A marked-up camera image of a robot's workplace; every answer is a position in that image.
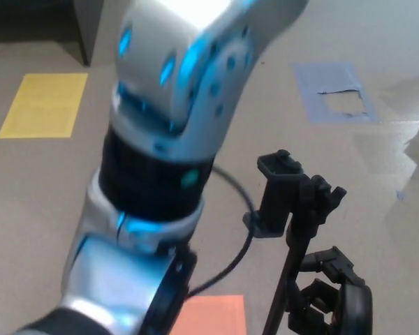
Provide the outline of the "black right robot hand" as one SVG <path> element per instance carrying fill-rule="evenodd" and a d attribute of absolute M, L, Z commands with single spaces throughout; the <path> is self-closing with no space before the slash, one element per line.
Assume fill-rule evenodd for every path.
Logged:
<path fill-rule="evenodd" d="M 372 292 L 353 270 L 353 263 L 336 247 L 306 255 L 302 272 L 321 272 L 335 288 L 316 278 L 300 290 L 288 288 L 288 328 L 296 334 L 371 334 Z"/>

